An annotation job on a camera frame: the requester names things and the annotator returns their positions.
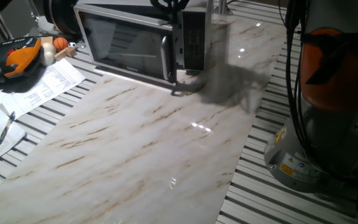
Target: striped table surface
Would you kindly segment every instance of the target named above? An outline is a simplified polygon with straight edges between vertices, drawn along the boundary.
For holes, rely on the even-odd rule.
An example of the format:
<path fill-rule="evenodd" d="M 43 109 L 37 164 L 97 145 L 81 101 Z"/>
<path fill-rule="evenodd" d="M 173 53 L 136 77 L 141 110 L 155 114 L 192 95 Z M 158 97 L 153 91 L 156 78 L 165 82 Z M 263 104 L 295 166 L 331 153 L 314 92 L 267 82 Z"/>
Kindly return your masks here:
<path fill-rule="evenodd" d="M 282 26 L 278 7 L 242 1 L 230 4 L 229 8 L 233 16 Z M 300 38 L 297 36 L 291 53 L 292 71 L 296 71 L 299 57 Z M 86 79 L 16 121 L 27 132 L 27 137 L 0 157 L 0 184 L 102 77 L 95 72 L 95 65 L 90 62 L 86 51 L 80 50 L 75 58 L 67 60 Z M 286 60 L 285 44 L 260 103 L 216 223 L 354 223 L 357 193 L 355 189 L 345 189 L 341 195 L 332 195 L 330 201 L 322 200 L 313 194 L 286 188 L 266 169 L 264 147 L 267 139 L 290 117 L 285 84 Z"/>

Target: microwave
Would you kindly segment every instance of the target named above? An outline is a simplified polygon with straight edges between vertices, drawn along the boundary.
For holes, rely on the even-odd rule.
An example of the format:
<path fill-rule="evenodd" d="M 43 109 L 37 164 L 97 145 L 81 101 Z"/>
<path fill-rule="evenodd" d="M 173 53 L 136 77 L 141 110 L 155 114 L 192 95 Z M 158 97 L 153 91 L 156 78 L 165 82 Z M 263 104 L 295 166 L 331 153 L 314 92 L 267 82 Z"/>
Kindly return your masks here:
<path fill-rule="evenodd" d="M 177 69 L 205 69 L 212 0 L 190 0 L 177 23 L 150 0 L 79 0 L 74 11 L 93 62 L 141 78 L 177 82 Z"/>

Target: microwave window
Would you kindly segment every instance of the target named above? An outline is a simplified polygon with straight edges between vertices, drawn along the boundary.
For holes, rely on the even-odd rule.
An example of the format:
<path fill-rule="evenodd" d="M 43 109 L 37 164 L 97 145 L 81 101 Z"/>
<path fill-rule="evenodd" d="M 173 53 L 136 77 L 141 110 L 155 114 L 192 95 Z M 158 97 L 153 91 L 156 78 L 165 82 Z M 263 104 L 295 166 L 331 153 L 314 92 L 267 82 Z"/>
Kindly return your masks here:
<path fill-rule="evenodd" d="M 147 27 L 80 13 L 95 61 L 153 77 L 162 74 L 162 36 Z"/>

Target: marble veining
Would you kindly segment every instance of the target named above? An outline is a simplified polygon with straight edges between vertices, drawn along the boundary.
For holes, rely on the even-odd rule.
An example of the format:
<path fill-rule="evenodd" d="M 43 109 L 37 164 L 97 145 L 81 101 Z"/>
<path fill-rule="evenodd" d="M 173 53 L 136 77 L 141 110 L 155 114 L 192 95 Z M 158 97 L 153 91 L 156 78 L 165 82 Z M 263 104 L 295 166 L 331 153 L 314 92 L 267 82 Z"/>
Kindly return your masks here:
<path fill-rule="evenodd" d="M 0 223 L 214 223 L 285 37 L 214 23 L 208 70 L 180 76 L 199 92 L 105 75 L 2 183 Z"/>

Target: small white ball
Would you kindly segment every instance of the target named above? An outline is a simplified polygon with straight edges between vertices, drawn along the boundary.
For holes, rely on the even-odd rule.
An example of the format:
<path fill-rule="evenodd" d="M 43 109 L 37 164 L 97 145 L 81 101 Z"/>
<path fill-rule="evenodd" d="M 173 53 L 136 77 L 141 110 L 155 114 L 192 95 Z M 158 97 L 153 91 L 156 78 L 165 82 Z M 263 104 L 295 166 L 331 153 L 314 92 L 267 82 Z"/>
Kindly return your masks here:
<path fill-rule="evenodd" d="M 76 47 L 77 47 L 77 44 L 74 43 L 74 42 L 70 42 L 70 43 L 68 44 L 68 46 L 69 46 L 69 47 L 74 47 L 74 48 L 76 48 Z"/>
<path fill-rule="evenodd" d="M 45 52 L 41 54 L 41 64 L 44 66 L 49 66 L 55 61 L 55 54 L 52 52 Z"/>
<path fill-rule="evenodd" d="M 42 44 L 42 50 L 44 51 L 44 53 L 51 52 L 54 55 L 56 54 L 56 48 L 51 43 Z"/>

